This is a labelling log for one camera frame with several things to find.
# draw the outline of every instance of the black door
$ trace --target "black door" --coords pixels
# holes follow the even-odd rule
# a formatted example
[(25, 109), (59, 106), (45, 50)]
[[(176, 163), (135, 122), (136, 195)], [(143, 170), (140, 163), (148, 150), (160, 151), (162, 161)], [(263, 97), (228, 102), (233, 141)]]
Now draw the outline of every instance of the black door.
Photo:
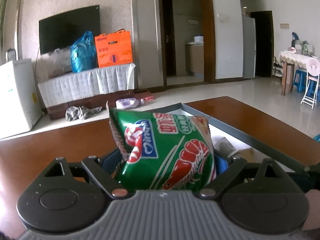
[(272, 11), (250, 13), (256, 22), (256, 76), (271, 77), (273, 65)]
[(174, 24), (172, 0), (162, 0), (163, 22), (164, 22), (164, 49), (167, 76), (175, 76), (176, 50), (174, 44)]

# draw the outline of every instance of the orange box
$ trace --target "orange box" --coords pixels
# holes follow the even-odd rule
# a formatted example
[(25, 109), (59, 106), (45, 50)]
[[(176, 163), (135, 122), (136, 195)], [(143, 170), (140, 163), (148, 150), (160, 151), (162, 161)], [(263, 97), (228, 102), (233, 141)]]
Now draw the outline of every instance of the orange box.
[(110, 67), (132, 63), (131, 36), (129, 31), (121, 29), (108, 35), (94, 38), (99, 67)]

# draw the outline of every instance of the flat screen tv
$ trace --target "flat screen tv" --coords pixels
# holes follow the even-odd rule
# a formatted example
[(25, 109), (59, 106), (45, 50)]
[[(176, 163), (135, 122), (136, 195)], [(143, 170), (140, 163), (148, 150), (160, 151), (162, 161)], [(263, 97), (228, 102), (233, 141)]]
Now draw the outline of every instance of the flat screen tv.
[(71, 46), (86, 31), (100, 35), (100, 6), (60, 13), (39, 21), (40, 54)]

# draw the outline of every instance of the snack bag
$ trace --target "snack bag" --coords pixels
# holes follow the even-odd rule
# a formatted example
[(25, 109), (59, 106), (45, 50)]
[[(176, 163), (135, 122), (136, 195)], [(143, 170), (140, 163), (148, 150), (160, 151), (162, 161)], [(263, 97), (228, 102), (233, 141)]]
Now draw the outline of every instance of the snack bag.
[(123, 156), (115, 179), (127, 190), (201, 190), (216, 177), (208, 120), (110, 109), (113, 137)]

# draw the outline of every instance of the oishi logo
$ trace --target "oishi logo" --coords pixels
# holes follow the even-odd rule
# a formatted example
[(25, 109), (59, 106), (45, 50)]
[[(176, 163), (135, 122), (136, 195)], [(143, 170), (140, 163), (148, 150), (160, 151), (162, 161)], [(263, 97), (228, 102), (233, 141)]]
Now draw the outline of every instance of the oishi logo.
[(152, 124), (149, 119), (139, 120), (134, 123), (134, 126), (127, 127), (124, 132), (124, 137), (126, 143), (133, 147), (127, 163), (136, 163), (141, 158), (158, 158)]

